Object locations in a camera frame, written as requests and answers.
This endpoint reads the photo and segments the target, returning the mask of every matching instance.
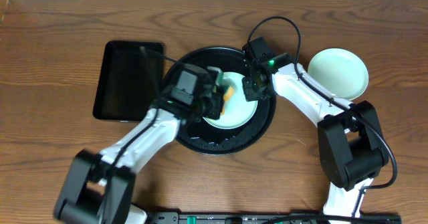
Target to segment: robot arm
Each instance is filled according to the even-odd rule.
[[[173,141],[177,135],[180,128],[180,120],[173,113],[163,109],[151,108],[142,122],[122,140],[100,151],[102,155],[101,161],[112,164],[119,150],[149,125],[156,111],[158,111],[158,114],[152,127],[132,142],[116,164],[118,168],[127,166],[133,173],[138,174],[154,154],[164,145]]]
[[[316,80],[310,77],[304,70],[301,64],[298,64],[298,70],[303,73],[303,78],[306,78],[313,86],[316,86],[318,90],[335,98],[336,95],[329,92],[326,88],[321,86]],[[275,92],[302,111],[314,124],[317,124],[327,116],[336,116],[343,112],[342,109],[337,106],[331,105],[323,97],[319,96],[315,91],[311,90],[303,81],[299,81],[296,75],[293,64],[288,64],[278,70],[272,75],[272,82],[274,85]],[[339,98],[340,104],[343,106],[351,106],[352,102],[346,99]],[[364,181],[359,182],[355,187],[349,191],[344,188],[339,188],[333,183],[330,183],[330,190],[328,192],[328,200],[324,205],[323,212],[325,215],[341,215],[350,217],[354,211],[355,203],[358,199],[359,190],[361,187],[370,185],[372,178],[367,178]],[[355,217],[360,217],[360,205],[358,206]],[[331,224],[341,224],[341,221],[331,221]]]
[[[361,202],[354,208],[359,190],[372,183],[381,167],[388,163],[388,156],[379,140],[365,126],[358,124],[350,111],[371,121],[381,134],[373,106],[368,102],[356,105],[339,98],[297,64],[301,78],[348,110],[332,105],[299,79],[290,55],[276,56],[262,37],[247,43],[243,50],[251,65],[251,76],[242,81],[247,101],[282,96],[318,128],[320,162],[331,181],[324,214],[359,217]],[[346,133],[351,131],[358,132],[359,136],[349,142]]]
[[[180,66],[144,120],[122,140],[98,154],[78,153],[55,205],[55,218],[65,223],[144,223],[146,213],[130,205],[136,174],[174,140],[181,124],[220,117],[226,91],[222,75],[218,68]],[[109,188],[102,197],[87,188],[88,182]]]
[[[309,76],[301,64],[298,64],[298,70],[300,73],[303,73],[304,78],[310,81],[313,86],[316,86],[320,91],[332,98],[337,97]],[[299,81],[293,64],[288,64],[273,74],[272,83],[275,92],[299,108],[315,126],[326,116],[335,116],[343,112],[342,109],[331,105],[327,100],[307,87],[305,83]],[[343,106],[350,106],[352,104],[351,101],[343,98],[339,99],[339,101],[341,101]]]

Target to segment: green connector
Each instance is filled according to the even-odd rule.
[[[187,224],[196,224],[196,217],[187,217]]]

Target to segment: food item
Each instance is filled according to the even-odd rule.
[[[220,115],[225,114],[226,102],[232,98],[232,95],[234,92],[235,92],[235,90],[232,88],[232,86],[229,86],[228,89],[226,90],[226,93],[223,95],[223,99],[225,100],[225,104],[223,105],[223,110],[221,111]]]

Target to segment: wood grain surface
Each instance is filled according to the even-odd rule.
[[[0,27],[0,222],[55,223],[74,155],[98,152],[136,125],[92,117],[108,41],[161,41],[178,59],[209,45],[240,48],[271,15],[300,27],[304,66],[329,47],[363,59],[370,84],[355,102],[376,107],[399,177],[368,191],[362,211],[428,222],[428,0],[11,0]],[[278,52],[296,50],[281,21],[256,35]],[[390,176],[388,165],[374,183]],[[278,98],[269,130],[237,154],[165,146],[139,174],[133,201],[148,210],[287,213],[321,210],[327,194],[315,126]]]

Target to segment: black tray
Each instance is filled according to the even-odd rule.
[[[223,72],[237,72],[249,76],[247,60],[241,50],[228,47],[206,47],[188,53],[180,62],[196,66],[214,66]],[[175,64],[164,78],[166,86],[178,65]],[[231,154],[256,142],[268,129],[274,117],[276,99],[259,100],[253,117],[244,125],[229,130],[216,128],[204,119],[183,126],[176,139],[187,148],[203,154]]]

